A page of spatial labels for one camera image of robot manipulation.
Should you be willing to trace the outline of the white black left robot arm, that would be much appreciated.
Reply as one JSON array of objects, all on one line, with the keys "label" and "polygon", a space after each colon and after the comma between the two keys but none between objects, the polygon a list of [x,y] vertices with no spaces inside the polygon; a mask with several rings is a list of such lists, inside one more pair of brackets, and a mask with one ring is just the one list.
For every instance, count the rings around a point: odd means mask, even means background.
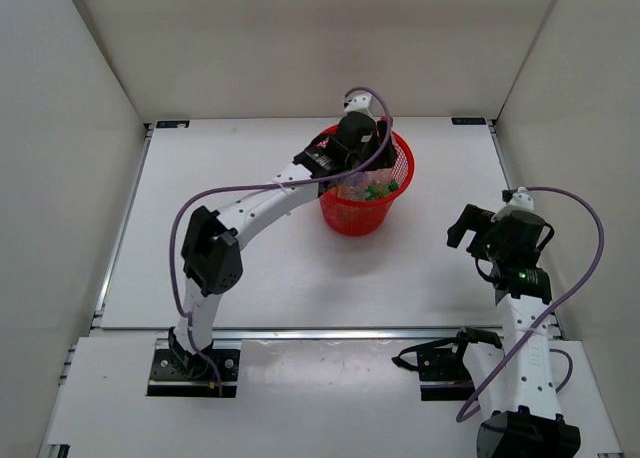
[{"label": "white black left robot arm", "polygon": [[390,169],[396,160],[391,119],[374,119],[349,111],[333,130],[324,132],[286,167],[274,181],[244,186],[244,197],[216,210],[196,207],[194,196],[178,211],[175,222],[189,219],[184,240],[170,237],[171,286],[181,271],[185,290],[174,291],[179,321],[169,331],[175,366],[186,377],[216,378],[219,367],[210,355],[212,327],[222,296],[243,274],[241,253],[258,234],[294,209],[365,173]]}]

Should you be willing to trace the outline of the clear bottle red label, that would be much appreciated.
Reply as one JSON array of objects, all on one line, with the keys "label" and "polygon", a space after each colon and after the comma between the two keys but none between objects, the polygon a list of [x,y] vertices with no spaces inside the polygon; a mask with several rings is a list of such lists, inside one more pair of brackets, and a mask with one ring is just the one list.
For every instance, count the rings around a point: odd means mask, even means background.
[{"label": "clear bottle red label", "polygon": [[400,146],[395,148],[396,161],[392,167],[391,178],[401,184],[411,171],[411,155]]}]

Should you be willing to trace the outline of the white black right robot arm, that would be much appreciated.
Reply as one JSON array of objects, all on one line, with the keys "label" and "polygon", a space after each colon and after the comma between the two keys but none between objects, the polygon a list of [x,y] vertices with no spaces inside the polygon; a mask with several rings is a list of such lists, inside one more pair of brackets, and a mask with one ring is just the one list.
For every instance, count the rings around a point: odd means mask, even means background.
[{"label": "white black right robot arm", "polygon": [[474,402],[483,414],[476,438],[480,457],[573,457],[580,430],[566,422],[553,382],[548,274],[539,267],[554,228],[529,207],[507,205],[497,213],[469,204],[447,231],[447,244],[474,236],[467,251],[492,269],[482,279],[495,291],[501,338],[465,332],[449,365],[472,377]]}]

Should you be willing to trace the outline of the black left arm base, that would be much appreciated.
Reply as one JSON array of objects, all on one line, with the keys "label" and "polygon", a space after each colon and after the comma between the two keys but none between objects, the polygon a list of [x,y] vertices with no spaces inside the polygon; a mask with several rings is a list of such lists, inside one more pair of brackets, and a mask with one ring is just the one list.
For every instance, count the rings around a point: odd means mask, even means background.
[{"label": "black left arm base", "polygon": [[199,355],[180,361],[166,342],[154,348],[146,395],[150,397],[235,398],[240,371],[241,344],[214,342],[203,353],[213,361],[220,374],[216,381],[210,363]]}]

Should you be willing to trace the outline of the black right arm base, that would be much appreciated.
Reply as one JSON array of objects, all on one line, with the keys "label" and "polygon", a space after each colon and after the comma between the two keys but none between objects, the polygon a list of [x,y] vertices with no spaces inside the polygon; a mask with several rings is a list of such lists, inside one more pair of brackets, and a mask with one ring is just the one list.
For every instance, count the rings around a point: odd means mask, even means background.
[{"label": "black right arm base", "polygon": [[419,375],[423,402],[466,401],[475,387],[463,358],[470,346],[475,344],[502,349],[497,333],[463,327],[454,337],[405,348],[391,361],[398,368]]}]

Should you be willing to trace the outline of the clear bottle blue label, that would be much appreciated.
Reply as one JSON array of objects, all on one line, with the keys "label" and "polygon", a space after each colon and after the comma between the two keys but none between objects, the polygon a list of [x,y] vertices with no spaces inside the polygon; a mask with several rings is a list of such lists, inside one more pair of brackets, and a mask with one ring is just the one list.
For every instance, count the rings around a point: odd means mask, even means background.
[{"label": "clear bottle blue label", "polygon": [[364,172],[354,173],[338,187],[337,196],[350,201],[365,201],[368,186],[368,178]]}]

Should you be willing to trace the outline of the green plastic bottle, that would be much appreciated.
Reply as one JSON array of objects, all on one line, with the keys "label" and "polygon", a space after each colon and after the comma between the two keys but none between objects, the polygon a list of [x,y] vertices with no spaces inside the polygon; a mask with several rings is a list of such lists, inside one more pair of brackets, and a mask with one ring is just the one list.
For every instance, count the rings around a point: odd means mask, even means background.
[{"label": "green plastic bottle", "polygon": [[371,184],[365,188],[364,197],[366,201],[377,201],[393,194],[399,189],[399,185],[395,180],[388,183]]}]

